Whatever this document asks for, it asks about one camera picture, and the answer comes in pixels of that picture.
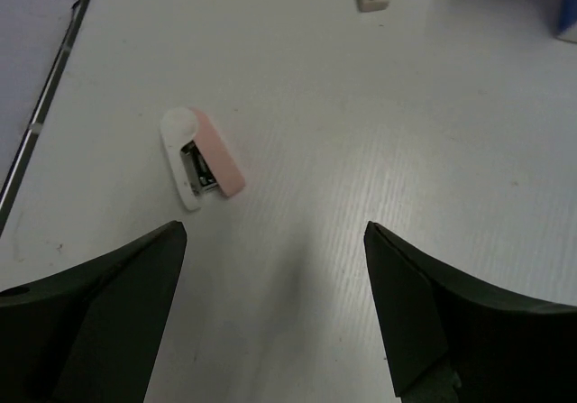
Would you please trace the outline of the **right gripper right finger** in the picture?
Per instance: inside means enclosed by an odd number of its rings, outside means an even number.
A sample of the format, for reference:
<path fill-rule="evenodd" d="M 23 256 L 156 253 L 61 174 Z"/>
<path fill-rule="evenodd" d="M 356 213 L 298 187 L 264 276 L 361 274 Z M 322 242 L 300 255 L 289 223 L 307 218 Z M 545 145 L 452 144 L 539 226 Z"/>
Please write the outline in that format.
<path fill-rule="evenodd" d="M 367 225 L 364 247 L 402 401 L 575 401 L 575 307 L 475 278 L 380 224 Z"/>

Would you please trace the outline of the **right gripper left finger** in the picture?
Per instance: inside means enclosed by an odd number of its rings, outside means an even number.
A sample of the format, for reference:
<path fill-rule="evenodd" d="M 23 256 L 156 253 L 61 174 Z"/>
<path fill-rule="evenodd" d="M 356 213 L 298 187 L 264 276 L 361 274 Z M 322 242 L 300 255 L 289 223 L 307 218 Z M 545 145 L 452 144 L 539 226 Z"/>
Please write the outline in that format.
<path fill-rule="evenodd" d="M 187 245 L 181 222 L 1 293 L 3 402 L 142 402 Z"/>

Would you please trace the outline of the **pink white mini stapler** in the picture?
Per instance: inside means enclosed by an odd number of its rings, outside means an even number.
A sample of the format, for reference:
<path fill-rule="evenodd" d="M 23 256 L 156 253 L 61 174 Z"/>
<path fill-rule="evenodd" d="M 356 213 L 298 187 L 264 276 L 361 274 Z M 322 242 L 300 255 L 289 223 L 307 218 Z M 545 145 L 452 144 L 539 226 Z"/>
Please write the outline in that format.
<path fill-rule="evenodd" d="M 245 179 L 219 132 L 202 111 L 177 107 L 160 120 L 160 137 L 183 206 L 198 210 L 213 189 L 233 197 Z"/>

